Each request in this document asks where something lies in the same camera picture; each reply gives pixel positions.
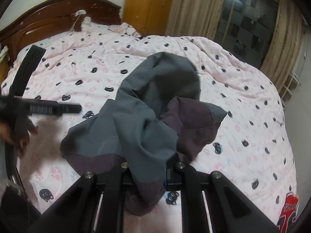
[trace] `beige curtain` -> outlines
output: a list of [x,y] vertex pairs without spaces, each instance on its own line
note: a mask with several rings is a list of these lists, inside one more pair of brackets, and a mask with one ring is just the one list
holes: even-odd
[[303,27],[301,12],[293,0],[280,0],[272,41],[260,68],[279,93],[298,57]]
[[166,35],[214,39],[224,0],[173,0]]

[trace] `silver bolt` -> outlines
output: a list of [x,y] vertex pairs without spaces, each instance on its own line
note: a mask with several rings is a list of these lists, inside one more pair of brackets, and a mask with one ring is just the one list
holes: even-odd
[[215,179],[220,179],[221,176],[222,176],[221,172],[219,172],[219,171],[214,171],[214,172],[212,173],[212,175],[213,175],[213,177],[214,177]]
[[123,162],[121,164],[121,167],[124,168],[124,169],[127,169],[128,168],[128,163],[127,162]]
[[84,177],[86,177],[87,179],[91,179],[93,178],[94,173],[92,171],[88,171],[84,174]]
[[175,164],[175,168],[177,168],[177,169],[183,169],[183,168],[185,168],[185,163],[183,163],[183,162],[177,162],[176,164]]

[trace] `window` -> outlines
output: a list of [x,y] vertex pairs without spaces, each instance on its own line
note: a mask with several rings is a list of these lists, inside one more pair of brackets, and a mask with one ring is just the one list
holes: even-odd
[[259,69],[271,43],[277,9],[275,0],[224,0],[214,41]]

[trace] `headboard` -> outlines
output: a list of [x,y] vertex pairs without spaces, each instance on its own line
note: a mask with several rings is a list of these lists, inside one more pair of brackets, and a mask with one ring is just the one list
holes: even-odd
[[75,31],[80,31],[86,16],[90,16],[95,23],[121,24],[120,9],[120,6],[107,0],[47,0],[0,31],[0,42],[2,47],[8,46],[12,65],[25,46],[69,31],[77,19],[75,13],[78,10],[85,10],[87,14],[80,16],[75,24]]

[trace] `bed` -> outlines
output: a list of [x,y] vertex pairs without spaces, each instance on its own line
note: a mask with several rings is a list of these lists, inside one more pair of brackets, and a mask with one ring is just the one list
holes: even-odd
[[[77,20],[74,13],[86,10]],[[31,137],[18,162],[27,194],[44,212],[78,178],[59,147],[68,129],[97,114],[114,99],[122,80],[148,56],[165,51],[187,57],[197,69],[200,100],[228,111],[215,141],[192,165],[198,171],[223,172],[273,223],[288,192],[296,194],[296,170],[284,112],[276,88],[256,68],[239,61],[203,37],[141,37],[121,24],[120,7],[105,0],[49,0],[31,9],[0,32],[13,66],[2,83],[8,94],[29,46],[47,49],[23,97],[80,103],[80,115],[31,117],[38,135]],[[114,88],[112,92],[103,90]],[[45,198],[40,191],[48,189]],[[125,232],[181,232],[181,203],[164,195],[143,217],[125,215]]]

